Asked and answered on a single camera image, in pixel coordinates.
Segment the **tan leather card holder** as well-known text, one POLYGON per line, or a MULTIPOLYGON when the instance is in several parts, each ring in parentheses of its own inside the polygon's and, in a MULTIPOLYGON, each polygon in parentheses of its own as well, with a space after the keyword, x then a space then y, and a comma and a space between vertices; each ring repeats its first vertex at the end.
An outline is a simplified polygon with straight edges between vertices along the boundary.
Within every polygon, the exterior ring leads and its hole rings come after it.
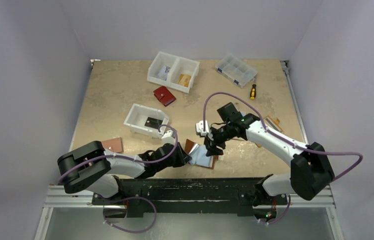
POLYGON ((207 149, 204 145, 195 143, 189 139, 185 142, 185 152, 191 157, 188 164, 206 169, 213 169, 218 156, 206 156, 207 149))

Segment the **small white plastic bin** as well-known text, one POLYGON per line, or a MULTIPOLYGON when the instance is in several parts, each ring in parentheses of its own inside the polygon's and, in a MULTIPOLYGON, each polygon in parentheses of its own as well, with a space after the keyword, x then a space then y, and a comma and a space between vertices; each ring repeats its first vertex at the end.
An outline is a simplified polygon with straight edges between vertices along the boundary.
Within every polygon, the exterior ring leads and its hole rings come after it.
POLYGON ((146 127, 144 124, 148 117, 163 120, 162 125, 169 123, 170 117, 160 109, 134 103, 124 121, 133 133, 143 134, 151 138, 162 138, 166 127, 159 129, 146 127))

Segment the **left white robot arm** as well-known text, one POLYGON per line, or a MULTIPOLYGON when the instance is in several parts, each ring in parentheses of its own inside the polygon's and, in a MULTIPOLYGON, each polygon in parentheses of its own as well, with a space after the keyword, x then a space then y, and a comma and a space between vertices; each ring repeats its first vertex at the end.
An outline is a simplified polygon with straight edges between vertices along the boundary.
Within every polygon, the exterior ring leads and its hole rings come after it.
POLYGON ((147 179, 166 168, 182 167, 191 159, 179 143, 166 143, 157 150, 128 156, 105 149, 100 141, 92 141, 58 158, 58 183, 67 194, 87 190, 116 205, 124 198, 118 175, 147 179))

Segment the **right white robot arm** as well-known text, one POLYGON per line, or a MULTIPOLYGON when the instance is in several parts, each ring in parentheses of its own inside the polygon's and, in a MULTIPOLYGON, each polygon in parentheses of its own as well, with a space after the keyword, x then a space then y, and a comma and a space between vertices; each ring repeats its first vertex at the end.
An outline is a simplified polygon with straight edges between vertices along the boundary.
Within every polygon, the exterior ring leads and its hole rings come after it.
POLYGON ((264 125, 260 117, 241 114, 231 102, 217 112, 222 119, 219 128, 206 120, 195 124, 196 134, 204 138, 207 156, 223 155, 227 141, 241 138, 264 147, 290 167, 289 173, 270 174, 256 183, 255 206, 282 194, 297 194, 310 201, 334 180, 332 166, 319 143, 308 145, 276 132, 264 125))

